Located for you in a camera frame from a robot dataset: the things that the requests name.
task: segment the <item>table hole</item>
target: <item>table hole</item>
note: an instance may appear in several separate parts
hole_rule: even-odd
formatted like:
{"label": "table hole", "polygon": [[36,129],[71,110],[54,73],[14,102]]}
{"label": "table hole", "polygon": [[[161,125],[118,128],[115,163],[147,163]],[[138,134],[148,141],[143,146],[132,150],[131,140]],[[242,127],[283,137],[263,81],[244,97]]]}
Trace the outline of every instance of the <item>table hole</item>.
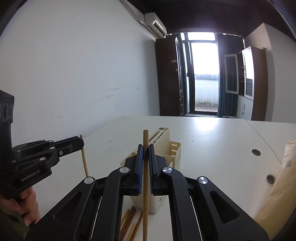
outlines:
{"label": "table hole", "polygon": [[267,174],[265,180],[266,180],[268,185],[273,186],[275,181],[276,181],[276,178],[272,174]]}
{"label": "table hole", "polygon": [[252,150],[252,153],[253,153],[255,156],[260,156],[260,155],[261,155],[261,152],[258,151],[257,149],[253,149],[253,150]]}

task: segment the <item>brown paper bag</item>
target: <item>brown paper bag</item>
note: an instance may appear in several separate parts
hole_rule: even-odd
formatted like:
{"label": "brown paper bag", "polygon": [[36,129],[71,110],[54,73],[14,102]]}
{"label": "brown paper bag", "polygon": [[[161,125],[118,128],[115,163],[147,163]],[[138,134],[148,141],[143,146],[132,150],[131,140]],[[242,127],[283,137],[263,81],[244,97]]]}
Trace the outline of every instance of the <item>brown paper bag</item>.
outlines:
{"label": "brown paper bag", "polygon": [[286,143],[281,171],[254,220],[273,239],[296,207],[296,140]]}

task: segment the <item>white cabinet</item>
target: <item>white cabinet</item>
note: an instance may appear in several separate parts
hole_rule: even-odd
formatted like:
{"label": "white cabinet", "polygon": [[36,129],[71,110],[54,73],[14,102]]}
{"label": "white cabinet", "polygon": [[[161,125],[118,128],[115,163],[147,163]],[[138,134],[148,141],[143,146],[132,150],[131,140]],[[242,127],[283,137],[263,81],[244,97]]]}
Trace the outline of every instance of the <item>white cabinet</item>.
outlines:
{"label": "white cabinet", "polygon": [[238,95],[237,98],[237,118],[245,119],[246,121],[252,120],[253,101]]}

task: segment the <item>wooden chopstick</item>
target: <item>wooden chopstick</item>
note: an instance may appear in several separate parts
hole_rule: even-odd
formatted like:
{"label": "wooden chopstick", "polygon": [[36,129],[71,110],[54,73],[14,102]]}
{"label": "wooden chopstick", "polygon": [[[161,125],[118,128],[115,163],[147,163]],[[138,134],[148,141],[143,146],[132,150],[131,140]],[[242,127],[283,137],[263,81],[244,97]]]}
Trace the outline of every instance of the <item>wooden chopstick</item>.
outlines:
{"label": "wooden chopstick", "polygon": [[131,221],[133,220],[133,217],[135,215],[135,212],[136,212],[136,209],[135,208],[132,208],[132,212],[131,212],[131,215],[129,216],[128,220],[125,222],[126,225],[122,228],[122,230],[120,230],[120,241],[123,241],[127,231],[128,231],[128,228],[131,224]]}
{"label": "wooden chopstick", "polygon": [[131,230],[130,232],[128,233],[128,237],[126,238],[126,241],[130,241],[131,239],[131,236],[133,234],[133,231],[135,230],[135,227],[136,227],[136,223],[133,223],[132,227],[131,227]]}
{"label": "wooden chopstick", "polygon": [[131,235],[131,239],[129,241],[133,241],[135,239],[135,236],[141,224],[142,218],[143,218],[143,212],[141,212],[140,217],[138,218],[137,224],[135,226],[135,230],[133,231],[133,234]]}
{"label": "wooden chopstick", "polygon": [[147,155],[147,149],[149,146],[148,130],[143,131],[143,241],[147,241],[148,235],[148,206],[149,206],[149,160]]}
{"label": "wooden chopstick", "polygon": [[126,216],[127,216],[128,212],[129,212],[129,208],[126,210],[126,212],[125,212],[124,215],[122,216],[121,223],[120,223],[120,229],[121,229],[121,226],[122,226],[124,220],[126,219]]}
{"label": "wooden chopstick", "polygon": [[128,213],[126,215],[126,218],[124,219],[122,225],[120,226],[120,236],[122,235],[123,230],[125,229],[126,224],[127,224],[127,221],[129,219],[129,217],[131,216],[131,213],[132,213],[132,211],[133,211],[134,208],[135,208],[134,206],[131,207],[131,209],[128,211]]}
{"label": "wooden chopstick", "polygon": [[84,147],[81,149],[81,154],[82,154],[82,161],[83,161],[83,166],[84,166],[85,175],[86,175],[87,177],[89,177],[89,171],[87,170],[87,164],[86,164],[86,158],[85,158]]}

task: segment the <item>doorway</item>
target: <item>doorway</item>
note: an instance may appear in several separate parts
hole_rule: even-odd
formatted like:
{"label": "doorway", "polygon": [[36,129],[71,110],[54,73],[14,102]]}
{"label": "doorway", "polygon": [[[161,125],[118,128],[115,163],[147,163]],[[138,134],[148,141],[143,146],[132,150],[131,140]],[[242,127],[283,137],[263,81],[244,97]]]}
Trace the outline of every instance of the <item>doorway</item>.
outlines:
{"label": "doorway", "polygon": [[181,33],[187,73],[189,113],[217,115],[219,58],[215,34]]}

